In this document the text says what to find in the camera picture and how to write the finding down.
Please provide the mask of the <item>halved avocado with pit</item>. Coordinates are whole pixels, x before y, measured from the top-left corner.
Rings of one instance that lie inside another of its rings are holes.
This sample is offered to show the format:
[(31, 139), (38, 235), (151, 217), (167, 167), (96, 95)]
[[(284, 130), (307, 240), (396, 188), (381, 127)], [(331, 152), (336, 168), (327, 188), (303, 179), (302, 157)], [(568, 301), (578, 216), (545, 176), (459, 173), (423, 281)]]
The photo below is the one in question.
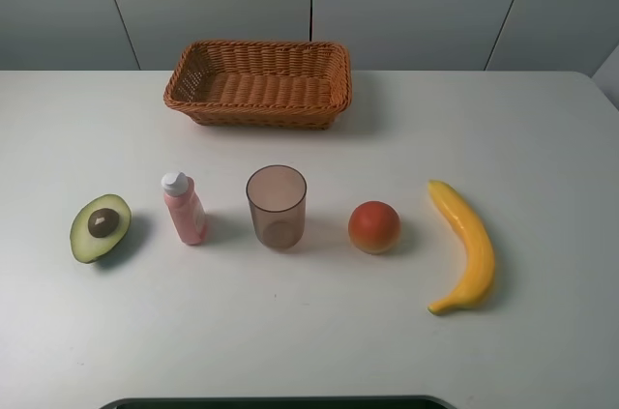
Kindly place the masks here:
[(70, 230), (74, 259), (90, 264), (112, 251), (126, 236), (132, 221), (127, 202), (117, 194), (99, 196), (75, 216)]

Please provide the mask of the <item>yellow banana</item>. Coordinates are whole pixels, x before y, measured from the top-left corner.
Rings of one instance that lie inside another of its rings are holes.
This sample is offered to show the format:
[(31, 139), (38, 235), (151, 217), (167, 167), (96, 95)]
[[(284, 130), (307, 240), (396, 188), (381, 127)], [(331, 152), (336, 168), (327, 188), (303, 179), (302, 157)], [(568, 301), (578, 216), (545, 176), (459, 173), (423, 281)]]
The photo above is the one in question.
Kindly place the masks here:
[(479, 307), (490, 295), (496, 274), (494, 247), (486, 227), (466, 199), (449, 184), (430, 180), (427, 189), (435, 208), (458, 235), (467, 255), (465, 270), (455, 288), (431, 303), (427, 310), (443, 315), (452, 310)]

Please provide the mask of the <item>black tray edge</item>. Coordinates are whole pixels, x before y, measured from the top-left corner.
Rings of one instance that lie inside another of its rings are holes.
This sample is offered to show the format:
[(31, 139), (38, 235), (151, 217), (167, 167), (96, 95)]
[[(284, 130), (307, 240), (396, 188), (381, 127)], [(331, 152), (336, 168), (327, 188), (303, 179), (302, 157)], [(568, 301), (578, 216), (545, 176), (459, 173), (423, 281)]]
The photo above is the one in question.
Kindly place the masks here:
[(128, 398), (112, 401), (103, 408), (207, 408), (207, 409), (394, 409), (454, 408), (439, 398), (424, 395), (391, 396), (287, 396), (208, 398)]

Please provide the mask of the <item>red orange peach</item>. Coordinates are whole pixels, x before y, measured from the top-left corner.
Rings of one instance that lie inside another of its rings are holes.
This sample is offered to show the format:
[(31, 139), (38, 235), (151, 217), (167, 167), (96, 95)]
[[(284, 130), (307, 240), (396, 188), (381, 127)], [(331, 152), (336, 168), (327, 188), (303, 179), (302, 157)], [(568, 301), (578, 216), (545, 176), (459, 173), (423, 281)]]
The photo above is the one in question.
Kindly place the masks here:
[(381, 201), (362, 203), (352, 212), (348, 222), (351, 243), (372, 255), (394, 248), (400, 231), (401, 222), (397, 211)]

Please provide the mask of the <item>pink bottle white cap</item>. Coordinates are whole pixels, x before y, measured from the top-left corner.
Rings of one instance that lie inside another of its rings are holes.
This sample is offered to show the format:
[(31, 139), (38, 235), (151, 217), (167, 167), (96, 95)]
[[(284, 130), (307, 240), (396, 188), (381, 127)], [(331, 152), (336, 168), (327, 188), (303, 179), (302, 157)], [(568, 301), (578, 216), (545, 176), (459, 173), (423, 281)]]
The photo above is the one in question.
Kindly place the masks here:
[(161, 179), (163, 199), (180, 240), (189, 246), (206, 238), (206, 213), (195, 192), (193, 178), (184, 172), (169, 172)]

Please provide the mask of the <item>brown wicker basket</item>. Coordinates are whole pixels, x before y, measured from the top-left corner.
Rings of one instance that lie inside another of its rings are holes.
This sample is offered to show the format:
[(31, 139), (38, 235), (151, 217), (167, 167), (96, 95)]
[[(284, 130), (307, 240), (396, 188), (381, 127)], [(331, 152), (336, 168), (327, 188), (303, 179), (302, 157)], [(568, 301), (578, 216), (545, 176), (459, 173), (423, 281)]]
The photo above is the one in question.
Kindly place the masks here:
[(202, 126), (327, 130), (352, 103), (349, 52), (330, 42), (198, 41), (163, 101)]

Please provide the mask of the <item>translucent brown plastic cup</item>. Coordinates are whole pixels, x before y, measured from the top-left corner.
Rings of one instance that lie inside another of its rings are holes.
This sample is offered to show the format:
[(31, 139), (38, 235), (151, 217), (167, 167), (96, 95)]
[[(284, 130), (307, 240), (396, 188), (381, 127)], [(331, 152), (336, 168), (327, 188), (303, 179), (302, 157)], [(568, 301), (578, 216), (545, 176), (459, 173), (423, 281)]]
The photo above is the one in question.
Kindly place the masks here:
[(262, 245), (287, 250), (301, 240), (305, 230), (307, 192), (305, 177), (287, 165), (268, 165), (250, 176), (246, 196), (253, 229)]

